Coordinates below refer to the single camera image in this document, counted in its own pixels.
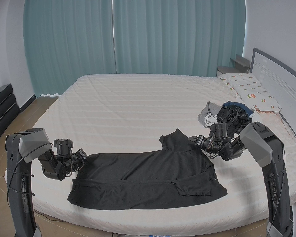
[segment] floor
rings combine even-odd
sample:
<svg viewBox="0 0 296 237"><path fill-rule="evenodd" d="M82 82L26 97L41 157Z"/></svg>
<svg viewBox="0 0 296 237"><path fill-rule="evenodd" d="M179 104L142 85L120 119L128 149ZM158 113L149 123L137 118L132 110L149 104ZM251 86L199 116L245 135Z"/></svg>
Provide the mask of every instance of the floor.
<svg viewBox="0 0 296 237"><path fill-rule="evenodd" d="M23 113L19 114L0 137L0 176L4 175L6 169L6 151L4 148L5 138L8 134L24 131L32 128L44 112L53 104L57 97L39 97L30 104ZM7 185L4 178L0 178L0 236L13 237L15 229L6 201ZM39 224L43 237L111 237L112 233L102 230L91 229L74 225L68 222L54 222L44 216L35 213L35 220ZM266 237L266 220L261 220L246 226L227 230L215 234L204 235L204 237Z"/></svg>

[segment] fitted sheet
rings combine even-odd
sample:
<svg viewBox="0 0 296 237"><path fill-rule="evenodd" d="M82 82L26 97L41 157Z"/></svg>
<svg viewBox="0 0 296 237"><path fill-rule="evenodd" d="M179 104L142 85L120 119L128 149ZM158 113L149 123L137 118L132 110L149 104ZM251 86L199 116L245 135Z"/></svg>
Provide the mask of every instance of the fitted sheet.
<svg viewBox="0 0 296 237"><path fill-rule="evenodd" d="M152 74L106 74L80 77L37 121L51 142L69 138L73 151L87 154L160 150L161 135L179 128L186 136L210 130L197 120L208 101L222 105L236 95L221 79ZM296 139L276 112L260 112L284 143L290 203L296 201ZM131 235L190 236L215 233L268 217L262 170L246 150L241 157L212 160L228 195L210 203L157 210L92 210L67 201L72 178L47 179L40 162L32 162L33 205L37 211L67 222Z"/></svg>

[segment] white headboard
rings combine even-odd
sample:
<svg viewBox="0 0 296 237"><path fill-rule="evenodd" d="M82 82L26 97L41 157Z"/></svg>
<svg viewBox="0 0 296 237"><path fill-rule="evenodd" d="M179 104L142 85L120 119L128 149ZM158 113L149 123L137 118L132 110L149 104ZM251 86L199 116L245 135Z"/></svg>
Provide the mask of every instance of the white headboard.
<svg viewBox="0 0 296 237"><path fill-rule="evenodd" d="M282 106L280 114L296 131L296 72L276 58L254 48L250 72Z"/></svg>

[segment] curtain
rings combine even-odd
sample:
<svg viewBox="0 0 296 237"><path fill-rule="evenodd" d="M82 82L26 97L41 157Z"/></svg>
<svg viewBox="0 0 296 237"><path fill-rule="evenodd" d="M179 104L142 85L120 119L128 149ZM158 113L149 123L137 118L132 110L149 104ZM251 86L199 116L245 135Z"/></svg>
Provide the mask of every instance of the curtain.
<svg viewBox="0 0 296 237"><path fill-rule="evenodd" d="M245 0L113 0L117 73L215 77L242 55Z"/></svg>
<svg viewBox="0 0 296 237"><path fill-rule="evenodd" d="M36 96L87 74L116 73L112 1L26 0L24 43Z"/></svg>

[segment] white wall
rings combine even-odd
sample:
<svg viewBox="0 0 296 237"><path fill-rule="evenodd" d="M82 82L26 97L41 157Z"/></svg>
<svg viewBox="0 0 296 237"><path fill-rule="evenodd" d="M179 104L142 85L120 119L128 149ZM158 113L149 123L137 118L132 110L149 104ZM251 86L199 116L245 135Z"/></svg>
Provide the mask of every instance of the white wall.
<svg viewBox="0 0 296 237"><path fill-rule="evenodd" d="M296 70L296 0L246 0L243 57L254 47Z"/></svg>
<svg viewBox="0 0 296 237"><path fill-rule="evenodd" d="M25 57L24 5L25 0L0 0L0 78L11 83L19 107L34 95Z"/></svg>

